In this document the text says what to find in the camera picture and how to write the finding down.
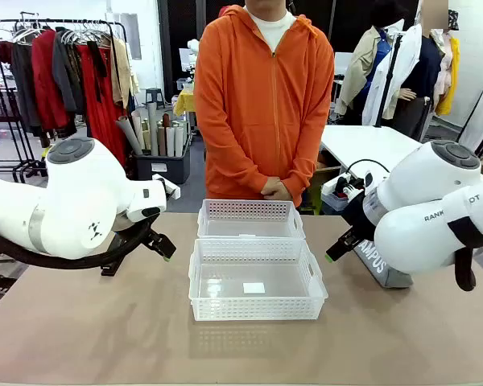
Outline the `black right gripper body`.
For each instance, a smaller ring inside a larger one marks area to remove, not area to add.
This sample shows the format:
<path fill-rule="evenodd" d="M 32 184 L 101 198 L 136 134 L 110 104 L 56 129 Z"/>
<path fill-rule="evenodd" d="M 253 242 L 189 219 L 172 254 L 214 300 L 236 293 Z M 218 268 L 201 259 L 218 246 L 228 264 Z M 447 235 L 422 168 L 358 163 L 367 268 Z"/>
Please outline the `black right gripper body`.
<path fill-rule="evenodd" d="M 343 210 L 343 219 L 350 226 L 348 234 L 351 241 L 374 241 L 376 227 L 370 222 L 364 212 L 364 198 L 365 193 L 359 193 Z"/>

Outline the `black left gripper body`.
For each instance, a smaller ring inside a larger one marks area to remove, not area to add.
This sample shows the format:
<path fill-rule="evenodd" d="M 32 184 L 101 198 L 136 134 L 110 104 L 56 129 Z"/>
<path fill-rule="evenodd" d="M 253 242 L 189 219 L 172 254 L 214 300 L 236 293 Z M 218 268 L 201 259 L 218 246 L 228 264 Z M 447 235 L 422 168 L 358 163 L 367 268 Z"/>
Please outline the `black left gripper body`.
<path fill-rule="evenodd" d="M 134 222 L 126 216 L 117 216 L 112 231 L 123 240 L 144 240 L 151 230 L 151 225 L 158 219 L 159 214 L 149 216 Z"/>

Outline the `person's left hand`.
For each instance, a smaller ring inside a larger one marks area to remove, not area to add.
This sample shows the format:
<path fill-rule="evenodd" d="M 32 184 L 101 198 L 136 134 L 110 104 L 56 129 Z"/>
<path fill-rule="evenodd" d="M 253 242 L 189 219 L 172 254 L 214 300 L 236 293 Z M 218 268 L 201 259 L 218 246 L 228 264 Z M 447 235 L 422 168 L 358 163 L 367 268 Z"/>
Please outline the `person's left hand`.
<path fill-rule="evenodd" d="M 280 179 L 274 186 L 273 193 L 270 197 L 271 200 L 284 200 L 284 201 L 292 201 L 292 195 Z"/>

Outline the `person's right hand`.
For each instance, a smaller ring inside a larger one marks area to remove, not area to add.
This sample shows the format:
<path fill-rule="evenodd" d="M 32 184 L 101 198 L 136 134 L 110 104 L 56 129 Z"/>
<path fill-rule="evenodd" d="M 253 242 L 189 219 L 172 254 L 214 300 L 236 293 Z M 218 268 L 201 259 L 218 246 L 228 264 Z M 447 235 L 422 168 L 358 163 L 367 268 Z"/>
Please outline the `person's right hand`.
<path fill-rule="evenodd" d="M 267 179 L 261 190 L 261 195 L 265 199 L 276 200 L 280 197 L 281 181 L 279 178 L 270 177 Z"/>

